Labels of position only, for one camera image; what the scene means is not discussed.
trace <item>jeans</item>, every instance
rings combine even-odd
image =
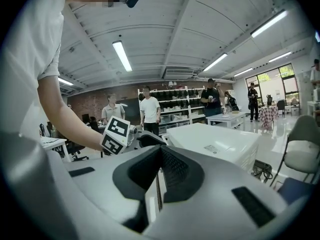
[[[211,117],[211,116],[215,116],[215,115],[219,115],[222,114],[222,109],[221,107],[217,107],[217,108],[206,108],[204,110],[204,114],[206,117]]]
[[[258,103],[251,104],[251,111],[250,111],[250,120],[258,120],[259,113],[258,113]]]
[[[145,122],[143,124],[143,129],[145,131],[151,132],[151,133],[159,136],[159,123],[156,123],[156,122]]]

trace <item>white table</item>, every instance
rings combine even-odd
[[[226,127],[229,129],[232,129],[238,125],[243,124],[243,130],[245,130],[245,121],[246,121],[246,113],[245,112],[239,112],[237,114],[227,113],[229,117],[223,117],[223,114],[216,114],[212,116],[206,117],[208,120],[208,125],[211,125],[211,122],[222,122],[226,123]]]
[[[193,123],[166,131],[171,146],[229,161],[248,173],[258,152],[259,134]]]
[[[316,117],[314,111],[316,110],[316,105],[319,104],[320,102],[316,102],[316,101],[308,101],[307,105],[308,105],[308,115],[312,116],[312,117]]]
[[[52,150],[56,147],[62,146],[64,156],[68,162],[71,162],[71,159],[69,157],[69,153],[66,146],[66,139],[64,138],[50,138],[50,137],[44,137],[42,136],[40,138],[41,145],[45,150]]]

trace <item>pink tablecloth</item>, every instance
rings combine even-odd
[[[278,118],[278,108],[276,106],[263,106],[260,108],[260,120],[262,127],[267,128],[269,123]]]

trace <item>label sticker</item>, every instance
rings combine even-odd
[[[210,152],[212,152],[213,154],[218,154],[220,152],[219,149],[217,149],[215,146],[213,145],[209,145],[209,146],[205,146],[204,147],[206,150],[209,150]]]

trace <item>black shirt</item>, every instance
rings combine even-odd
[[[251,98],[250,99],[250,101],[252,102],[252,103],[257,103],[258,102],[258,99],[257,99],[257,96],[256,96],[256,94],[258,94],[258,92],[255,90],[255,89],[249,89],[249,91],[248,91],[248,97],[250,96],[250,97],[252,97],[252,95],[254,95],[254,98]]]
[[[207,109],[218,109],[221,108],[221,102],[219,99],[219,92],[216,88],[207,88],[206,90],[204,90],[201,94],[201,98],[205,98],[208,99],[209,96],[212,96],[213,98],[215,98],[214,102],[208,102],[208,103],[204,103],[204,106]]]

